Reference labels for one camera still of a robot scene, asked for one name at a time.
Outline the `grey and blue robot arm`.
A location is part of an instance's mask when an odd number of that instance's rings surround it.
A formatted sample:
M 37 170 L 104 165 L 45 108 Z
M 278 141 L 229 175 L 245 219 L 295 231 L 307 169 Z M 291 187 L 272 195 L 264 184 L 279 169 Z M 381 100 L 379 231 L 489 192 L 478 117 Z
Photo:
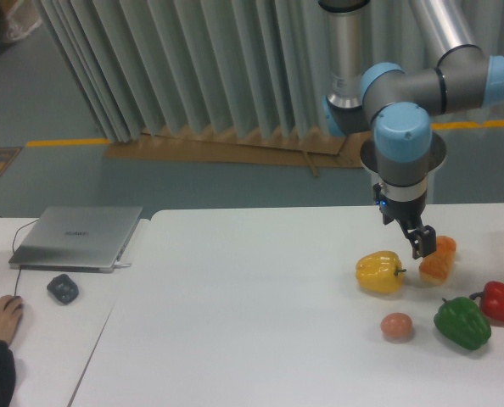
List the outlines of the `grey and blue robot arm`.
M 428 174 L 446 156 L 435 116 L 504 102 L 504 57 L 486 56 L 461 8 L 452 1 L 413 1 L 412 14 L 434 57 L 433 68 L 407 74 L 393 63 L 364 68 L 365 1 L 322 1 L 332 53 L 332 90 L 324 106 L 344 135 L 370 131 L 360 150 L 372 175 L 372 195 L 384 224 L 396 222 L 414 258 L 436 249 L 433 227 L 423 224 Z

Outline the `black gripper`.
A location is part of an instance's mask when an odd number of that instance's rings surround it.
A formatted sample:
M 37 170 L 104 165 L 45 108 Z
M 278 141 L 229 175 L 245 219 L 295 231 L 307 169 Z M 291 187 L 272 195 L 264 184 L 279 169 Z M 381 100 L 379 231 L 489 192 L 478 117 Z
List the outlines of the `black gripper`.
M 386 181 L 372 186 L 373 200 L 383 214 L 386 226 L 397 221 L 412 246 L 414 259 L 425 258 L 436 251 L 436 231 L 424 226 L 421 214 L 426 204 L 426 182 L 397 187 Z

